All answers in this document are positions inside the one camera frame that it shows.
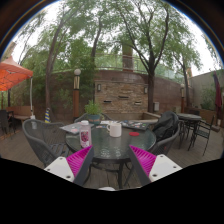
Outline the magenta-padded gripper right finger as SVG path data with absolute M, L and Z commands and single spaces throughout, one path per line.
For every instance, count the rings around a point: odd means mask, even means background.
M 142 186 L 181 170 L 179 165 L 164 154 L 153 155 L 132 145 L 128 153 Z

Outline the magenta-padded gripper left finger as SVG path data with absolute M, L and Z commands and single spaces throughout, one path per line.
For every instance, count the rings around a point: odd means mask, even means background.
M 45 171 L 82 186 L 93 156 L 93 146 L 88 146 L 67 158 L 58 157 L 45 168 Z

